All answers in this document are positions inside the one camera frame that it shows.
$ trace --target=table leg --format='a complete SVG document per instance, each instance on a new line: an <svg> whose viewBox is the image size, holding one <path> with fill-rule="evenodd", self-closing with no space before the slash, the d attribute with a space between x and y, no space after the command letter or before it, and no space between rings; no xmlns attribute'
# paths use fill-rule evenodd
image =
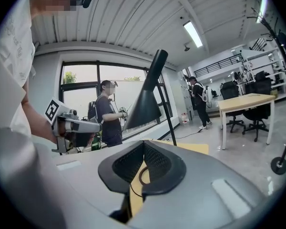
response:
<svg viewBox="0 0 286 229"><path fill-rule="evenodd" d="M220 115L220 129L223 129L223 114L220 109L219 109L219 115Z"/></svg>
<svg viewBox="0 0 286 229"><path fill-rule="evenodd" d="M225 143L227 139L227 120L225 116L225 112L222 112L222 120L223 120L223 145L222 145L222 150L225 150Z"/></svg>
<svg viewBox="0 0 286 229"><path fill-rule="evenodd" d="M272 136L272 131L273 131L273 125L275 121L275 102L274 100L270 103L270 126L269 126L269 132L268 132L268 138L267 138L267 144L270 144L271 142L271 136Z"/></svg>

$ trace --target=lamp base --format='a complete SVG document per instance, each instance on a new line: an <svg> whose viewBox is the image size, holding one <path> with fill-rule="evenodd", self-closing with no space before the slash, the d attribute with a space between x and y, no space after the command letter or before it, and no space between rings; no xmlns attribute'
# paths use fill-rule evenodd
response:
<svg viewBox="0 0 286 229"><path fill-rule="evenodd" d="M282 175L286 172L286 160L283 159L282 164L279 166L278 164L280 160L281 160L281 157L276 157L271 161L271 169L277 175Z"/></svg>

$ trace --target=white shirt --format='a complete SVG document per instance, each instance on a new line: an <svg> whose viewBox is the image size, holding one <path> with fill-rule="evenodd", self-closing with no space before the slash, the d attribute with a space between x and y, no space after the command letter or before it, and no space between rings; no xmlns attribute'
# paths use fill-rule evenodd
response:
<svg viewBox="0 0 286 229"><path fill-rule="evenodd" d="M31 34L29 0L18 0L0 28L0 64L23 87L30 74L35 47ZM19 105L9 126L13 131L31 136L28 119Z"/></svg>

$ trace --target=black backpack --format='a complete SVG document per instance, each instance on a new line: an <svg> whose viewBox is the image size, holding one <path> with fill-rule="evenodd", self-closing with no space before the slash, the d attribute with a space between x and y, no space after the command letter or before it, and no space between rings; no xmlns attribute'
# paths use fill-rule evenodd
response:
<svg viewBox="0 0 286 229"><path fill-rule="evenodd" d="M99 122L98 117L97 117L97 112L96 112L96 103L101 97L105 97L105 96L100 95L95 101L92 101L88 104L88 119L90 122L95 122L95 123Z"/></svg>

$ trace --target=dark t-shirt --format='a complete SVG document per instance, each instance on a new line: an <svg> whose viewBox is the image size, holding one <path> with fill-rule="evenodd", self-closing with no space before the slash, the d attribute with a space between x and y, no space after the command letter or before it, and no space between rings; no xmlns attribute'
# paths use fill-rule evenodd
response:
<svg viewBox="0 0 286 229"><path fill-rule="evenodd" d="M195 95L195 98L194 98L195 105L199 105L203 102L200 97L202 96L203 90L204 89L199 85L199 83L193 86L193 94Z"/></svg>
<svg viewBox="0 0 286 229"><path fill-rule="evenodd" d="M98 122L101 123L104 114L115 114L115 110L106 96L101 96L96 102L96 112ZM122 135L122 128L119 119L112 121L104 121L102 124L102 138L103 141L112 139L116 135Z"/></svg>

